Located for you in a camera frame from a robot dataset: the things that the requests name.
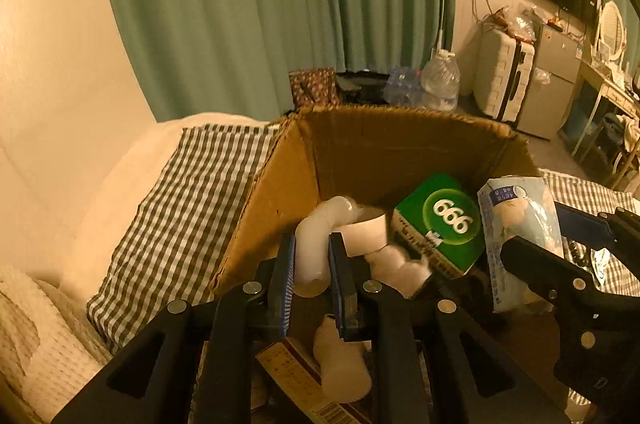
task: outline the barcode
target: barcode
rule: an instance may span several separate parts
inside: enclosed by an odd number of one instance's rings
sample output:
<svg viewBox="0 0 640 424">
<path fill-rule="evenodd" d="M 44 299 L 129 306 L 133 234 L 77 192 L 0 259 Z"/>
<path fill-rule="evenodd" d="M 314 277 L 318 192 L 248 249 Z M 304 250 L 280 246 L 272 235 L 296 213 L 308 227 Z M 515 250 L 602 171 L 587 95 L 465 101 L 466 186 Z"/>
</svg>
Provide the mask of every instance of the barcode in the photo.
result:
<svg viewBox="0 0 640 424">
<path fill-rule="evenodd" d="M 352 424 L 353 418 L 347 410 L 342 408 L 339 404 L 334 402 L 327 404 L 322 409 L 314 412 L 316 416 L 320 417 L 326 424 Z"/>
</svg>

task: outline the floor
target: floor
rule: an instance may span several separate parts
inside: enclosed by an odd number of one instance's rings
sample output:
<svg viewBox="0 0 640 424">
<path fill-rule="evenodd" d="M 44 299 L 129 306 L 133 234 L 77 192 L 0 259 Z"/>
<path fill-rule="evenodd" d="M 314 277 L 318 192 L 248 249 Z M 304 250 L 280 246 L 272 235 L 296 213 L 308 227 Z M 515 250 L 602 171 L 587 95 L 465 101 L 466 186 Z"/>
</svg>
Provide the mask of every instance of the floor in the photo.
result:
<svg viewBox="0 0 640 424">
<path fill-rule="evenodd" d="M 472 96 L 460 97 L 457 112 L 460 114 L 484 117 Z M 539 168 L 547 168 L 561 173 L 568 173 L 582 179 L 589 179 L 585 170 L 571 157 L 564 141 L 556 134 L 552 140 L 540 139 L 523 134 L 529 142 L 529 151 L 533 162 Z"/>
</svg>

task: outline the cardboard box flap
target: cardboard box flap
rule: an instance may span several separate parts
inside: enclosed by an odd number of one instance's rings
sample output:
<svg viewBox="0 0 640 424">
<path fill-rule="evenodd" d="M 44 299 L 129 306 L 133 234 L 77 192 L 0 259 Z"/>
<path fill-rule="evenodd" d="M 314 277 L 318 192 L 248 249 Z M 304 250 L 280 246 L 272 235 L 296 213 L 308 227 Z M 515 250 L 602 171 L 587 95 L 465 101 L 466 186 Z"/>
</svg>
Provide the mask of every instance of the cardboard box flap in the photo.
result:
<svg viewBox="0 0 640 424">
<path fill-rule="evenodd" d="M 348 195 L 391 209 L 446 172 L 473 195 L 490 177 L 537 175 L 526 141 L 506 125 L 463 115 L 385 107 L 305 112 L 322 200 Z"/>
<path fill-rule="evenodd" d="M 301 125 L 293 117 L 281 128 L 271 155 L 255 179 L 212 280 L 216 293 L 251 279 L 258 264 L 275 256 L 285 231 L 294 231 L 320 201 L 316 168 Z"/>
</svg>

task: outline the white pvc elbow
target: white pvc elbow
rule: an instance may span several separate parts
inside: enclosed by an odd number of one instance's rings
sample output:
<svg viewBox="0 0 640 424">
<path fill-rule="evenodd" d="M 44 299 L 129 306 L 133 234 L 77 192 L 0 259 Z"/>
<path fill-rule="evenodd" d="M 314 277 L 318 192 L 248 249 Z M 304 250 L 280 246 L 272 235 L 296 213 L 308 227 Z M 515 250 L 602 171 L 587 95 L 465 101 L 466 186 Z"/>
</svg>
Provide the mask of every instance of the white pvc elbow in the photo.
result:
<svg viewBox="0 0 640 424">
<path fill-rule="evenodd" d="M 389 244 L 365 255 L 371 266 L 371 277 L 396 289 L 405 298 L 412 298 L 431 276 L 428 259 L 410 260 L 407 251 Z"/>
<path fill-rule="evenodd" d="M 352 224 L 360 208 L 350 198 L 333 197 L 322 202 L 296 228 L 296 269 L 293 292 L 313 298 L 331 283 L 329 235 L 336 227 Z"/>
<path fill-rule="evenodd" d="M 324 317 L 314 338 L 314 357 L 320 365 L 322 392 L 333 402 L 360 400 L 371 390 L 371 377 L 364 363 L 363 343 L 345 343 L 335 320 Z"/>
</svg>

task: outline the brown product box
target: brown product box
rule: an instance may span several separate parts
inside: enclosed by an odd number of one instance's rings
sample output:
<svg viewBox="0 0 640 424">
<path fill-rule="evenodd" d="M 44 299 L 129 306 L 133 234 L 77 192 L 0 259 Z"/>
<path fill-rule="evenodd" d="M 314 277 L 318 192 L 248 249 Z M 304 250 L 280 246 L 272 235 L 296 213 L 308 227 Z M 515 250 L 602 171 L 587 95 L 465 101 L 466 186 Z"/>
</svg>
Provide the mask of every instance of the brown product box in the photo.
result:
<svg viewBox="0 0 640 424">
<path fill-rule="evenodd" d="M 384 106 L 300 109 L 283 123 L 252 185 L 222 266 L 212 280 L 215 295 L 251 280 L 259 262 L 275 256 L 282 233 L 293 232 L 321 200 L 347 195 L 391 212 L 425 179 L 440 172 L 456 178 L 468 192 L 478 191 L 489 178 L 538 176 L 524 137 L 498 122 Z M 322 300 L 324 296 L 304 300 L 318 305 L 316 313 L 306 305 L 298 309 L 294 299 L 292 335 L 307 346 L 325 314 Z M 521 326 L 514 322 L 516 330 Z M 526 361 L 518 362 L 552 394 L 558 384 L 552 373 L 557 327 L 528 336 L 548 345 L 550 366 L 539 372 L 528 368 Z M 529 355 L 530 347 L 521 335 L 517 340 L 504 335 L 500 342 L 514 357 Z M 540 352 L 538 347 L 537 357 L 530 361 L 542 362 Z"/>
<path fill-rule="evenodd" d="M 337 404 L 324 396 L 320 368 L 296 340 L 287 338 L 273 343 L 255 358 L 314 424 L 370 424 L 370 420 L 351 404 Z"/>
</svg>

